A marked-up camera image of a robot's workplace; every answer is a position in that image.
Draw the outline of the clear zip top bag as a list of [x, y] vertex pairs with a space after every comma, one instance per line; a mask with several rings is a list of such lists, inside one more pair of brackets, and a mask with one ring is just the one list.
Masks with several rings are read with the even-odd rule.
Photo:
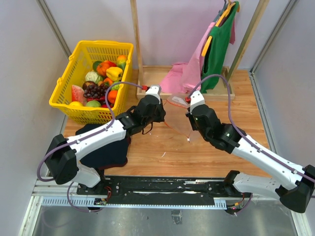
[[176, 93], [167, 98], [164, 105], [166, 112], [164, 123], [181, 135], [184, 135], [189, 143], [196, 142], [200, 135], [193, 131], [189, 119], [186, 117], [189, 105], [185, 101], [185, 94]]

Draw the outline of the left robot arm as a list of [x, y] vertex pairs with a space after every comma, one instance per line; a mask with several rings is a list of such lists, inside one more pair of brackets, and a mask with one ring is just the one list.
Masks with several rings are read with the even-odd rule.
[[94, 168], [83, 165], [81, 159], [105, 145], [143, 132], [153, 122], [163, 122], [164, 117], [160, 96], [147, 94], [138, 105], [105, 125], [68, 139], [63, 135], [55, 136], [45, 164], [56, 184], [76, 182], [87, 186], [96, 195], [101, 194], [105, 182]]

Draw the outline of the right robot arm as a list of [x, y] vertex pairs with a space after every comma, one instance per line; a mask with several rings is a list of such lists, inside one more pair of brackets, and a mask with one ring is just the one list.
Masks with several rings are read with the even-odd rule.
[[279, 200], [288, 209], [304, 213], [315, 190], [315, 168], [292, 163], [256, 142], [245, 131], [220, 122], [215, 111], [202, 104], [186, 113], [194, 131], [216, 149], [234, 154], [253, 163], [271, 179], [230, 171], [223, 191], [233, 197], [239, 192], [265, 195]]

